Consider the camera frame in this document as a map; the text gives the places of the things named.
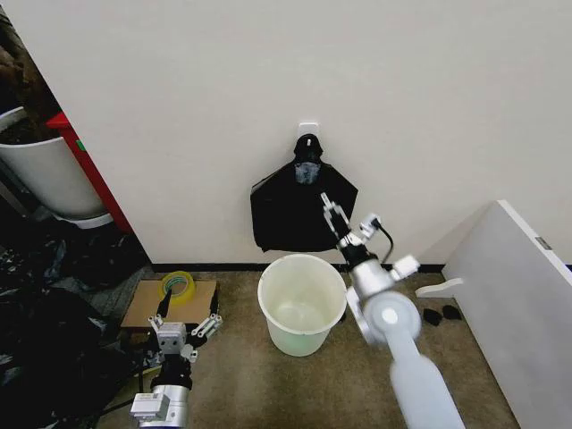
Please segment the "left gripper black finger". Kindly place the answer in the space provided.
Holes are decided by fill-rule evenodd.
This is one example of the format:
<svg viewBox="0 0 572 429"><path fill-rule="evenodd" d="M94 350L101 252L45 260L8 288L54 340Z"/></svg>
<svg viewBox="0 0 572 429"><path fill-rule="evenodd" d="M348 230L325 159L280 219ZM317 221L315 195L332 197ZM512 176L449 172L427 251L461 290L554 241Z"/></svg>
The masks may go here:
<svg viewBox="0 0 572 429"><path fill-rule="evenodd" d="M218 295L215 294L210 306L209 316L203 320L190 333L191 345L204 345L216 333L223 324L223 318L220 315L220 306Z"/></svg>
<svg viewBox="0 0 572 429"><path fill-rule="evenodd" d="M164 320L168 315L171 297L172 291L168 289L163 299L159 302L156 313L148 318L155 333L170 333L173 330L172 324Z"/></svg>

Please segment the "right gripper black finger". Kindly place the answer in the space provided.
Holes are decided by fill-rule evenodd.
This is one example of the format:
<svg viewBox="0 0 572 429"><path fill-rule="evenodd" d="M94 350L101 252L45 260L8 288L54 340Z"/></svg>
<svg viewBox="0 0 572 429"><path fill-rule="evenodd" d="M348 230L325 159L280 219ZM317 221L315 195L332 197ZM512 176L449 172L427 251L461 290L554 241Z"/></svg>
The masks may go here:
<svg viewBox="0 0 572 429"><path fill-rule="evenodd" d="M324 203L324 219L336 239L340 240L342 238L342 216L339 213L339 207L329 199L325 192L322 192L320 197Z"/></svg>
<svg viewBox="0 0 572 429"><path fill-rule="evenodd" d="M338 205L338 207L339 207L338 208L339 213L342 216L342 238L340 240L336 239L337 244L341 243L344 239L346 239L352 233L352 230L351 230L351 227L349 224L349 220L348 220L348 218L347 218L347 216L343 210L343 207L340 205Z"/></svg>

